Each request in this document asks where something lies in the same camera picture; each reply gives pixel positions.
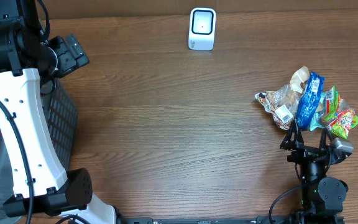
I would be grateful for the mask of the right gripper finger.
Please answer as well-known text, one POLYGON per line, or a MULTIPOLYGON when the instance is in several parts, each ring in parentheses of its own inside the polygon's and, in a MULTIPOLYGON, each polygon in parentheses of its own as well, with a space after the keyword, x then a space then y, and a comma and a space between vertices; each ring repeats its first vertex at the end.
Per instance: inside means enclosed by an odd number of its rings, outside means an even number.
POLYGON ((328 144, 333 140, 333 135, 331 134, 330 130, 325 127, 322 129, 321 138, 319 142, 319 149, 323 150, 328 147, 328 144))
POLYGON ((294 119, 290 123, 290 127, 286 136, 284 137, 280 148, 281 149, 302 149, 304 146, 303 136, 301 129, 298 127, 296 120, 294 119))

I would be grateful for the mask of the teal tissue wipes pack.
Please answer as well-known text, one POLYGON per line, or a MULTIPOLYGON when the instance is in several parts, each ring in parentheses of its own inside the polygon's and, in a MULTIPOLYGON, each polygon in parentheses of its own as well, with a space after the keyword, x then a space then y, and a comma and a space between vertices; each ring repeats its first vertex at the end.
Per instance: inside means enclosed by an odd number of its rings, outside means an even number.
POLYGON ((310 121, 309 131, 314 131, 317 128, 324 128, 321 118, 325 114, 324 112, 325 98, 326 98, 326 93, 322 93, 319 101, 319 105, 310 121))

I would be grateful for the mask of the green Haribo candy bag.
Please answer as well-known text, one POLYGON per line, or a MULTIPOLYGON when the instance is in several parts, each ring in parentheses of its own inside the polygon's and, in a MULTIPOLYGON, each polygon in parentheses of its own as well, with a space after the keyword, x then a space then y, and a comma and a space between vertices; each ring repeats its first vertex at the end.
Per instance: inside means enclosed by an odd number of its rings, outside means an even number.
POLYGON ((356 111, 339 94, 336 85, 326 92, 323 103, 323 126, 333 135, 347 139, 349 131, 358 125, 356 111))

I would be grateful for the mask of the blue snack wrapper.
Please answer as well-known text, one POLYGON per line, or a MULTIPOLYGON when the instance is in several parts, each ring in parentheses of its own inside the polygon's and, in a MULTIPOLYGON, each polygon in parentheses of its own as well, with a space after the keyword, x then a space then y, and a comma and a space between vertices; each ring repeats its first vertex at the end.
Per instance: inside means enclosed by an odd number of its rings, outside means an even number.
POLYGON ((325 78, 311 72, 298 104, 296 121, 300 129, 308 129, 323 93, 325 78))

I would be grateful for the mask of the beige brown snack bag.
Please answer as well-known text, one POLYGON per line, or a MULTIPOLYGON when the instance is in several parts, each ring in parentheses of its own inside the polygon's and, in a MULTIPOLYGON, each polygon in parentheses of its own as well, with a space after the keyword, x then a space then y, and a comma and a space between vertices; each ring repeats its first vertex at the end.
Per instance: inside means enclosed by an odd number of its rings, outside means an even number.
POLYGON ((296 118, 298 104, 309 78, 310 72, 303 66, 292 75, 289 83, 279 90, 255 94, 255 99, 266 112, 272 114, 280 129, 288 130, 290 123, 296 118))

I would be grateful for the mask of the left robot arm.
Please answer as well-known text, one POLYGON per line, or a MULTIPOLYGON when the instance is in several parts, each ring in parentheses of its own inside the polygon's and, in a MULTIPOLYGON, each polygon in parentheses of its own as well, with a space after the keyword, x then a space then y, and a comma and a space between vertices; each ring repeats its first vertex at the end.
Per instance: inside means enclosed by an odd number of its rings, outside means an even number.
POLYGON ((42 1, 0 1, 0 130, 11 163, 10 217, 44 213, 61 221, 117 223, 113 206, 92 189, 90 173, 66 171, 58 160, 42 109, 41 87, 89 63, 74 35, 50 38, 42 1))

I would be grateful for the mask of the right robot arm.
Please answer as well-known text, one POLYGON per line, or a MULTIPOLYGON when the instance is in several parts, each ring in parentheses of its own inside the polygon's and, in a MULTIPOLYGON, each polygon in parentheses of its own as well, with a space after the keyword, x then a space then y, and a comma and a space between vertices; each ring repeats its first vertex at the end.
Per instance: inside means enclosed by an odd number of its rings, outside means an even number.
POLYGON ((290 123, 287 135, 280 149, 291 152, 287 161, 295 164, 295 172, 300 186, 282 193, 269 208, 270 223, 344 223, 338 213, 343 211, 343 203, 349 190, 343 180, 327 176, 332 165, 339 164, 352 155, 354 147, 350 141, 334 138, 328 128, 324 128, 318 147, 304 144, 301 128, 295 120, 290 123), (282 220, 272 216, 275 204, 283 197, 301 191, 302 209, 291 212, 282 220))

